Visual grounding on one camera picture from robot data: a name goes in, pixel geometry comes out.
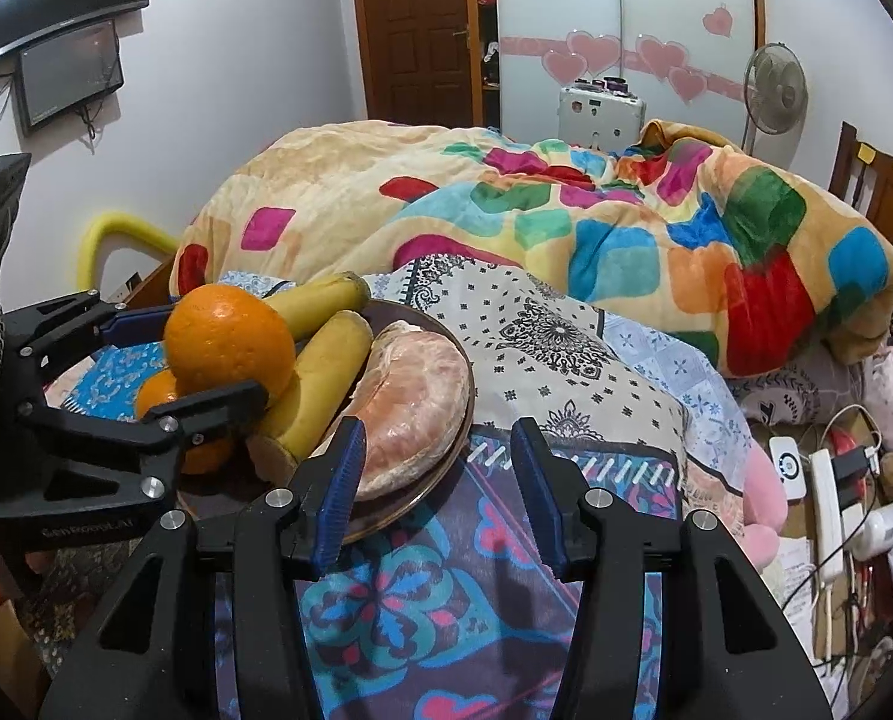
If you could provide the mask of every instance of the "power strip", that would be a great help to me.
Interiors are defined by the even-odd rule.
[[[828,449],[810,455],[810,473],[813,476],[813,503],[816,509],[817,565],[819,585],[833,584],[843,575],[843,518],[840,514],[840,498],[836,492],[833,460]]]

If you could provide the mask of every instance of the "pink heart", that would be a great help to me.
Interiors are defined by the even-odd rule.
[[[672,41],[661,43],[651,35],[640,35],[636,41],[636,50],[643,57],[651,74],[658,79],[668,79],[670,68],[682,67],[686,64],[686,47]]]
[[[702,25],[711,35],[729,37],[733,31],[733,14],[720,6],[712,13],[707,13],[702,17]]]
[[[587,68],[594,76],[620,61],[619,38],[612,35],[593,37],[589,32],[574,29],[566,35],[566,47],[587,60]]]
[[[706,91],[706,76],[685,68],[670,68],[670,86],[688,104]]]
[[[543,68],[561,85],[573,83],[587,71],[587,60],[577,53],[546,52]]]

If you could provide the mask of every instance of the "headboard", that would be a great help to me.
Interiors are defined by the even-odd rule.
[[[865,206],[867,218],[893,242],[893,156],[860,141],[856,127],[847,122],[841,129],[829,191],[859,211]]]

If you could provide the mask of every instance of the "sticker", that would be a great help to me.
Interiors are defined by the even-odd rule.
[[[867,165],[872,165],[872,161],[876,159],[876,151],[873,148],[870,148],[865,143],[860,143],[860,152],[856,155],[859,158],[860,162],[865,162]]]

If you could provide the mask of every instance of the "brown door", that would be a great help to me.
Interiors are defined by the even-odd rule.
[[[470,127],[467,0],[362,0],[361,9],[369,115]]]

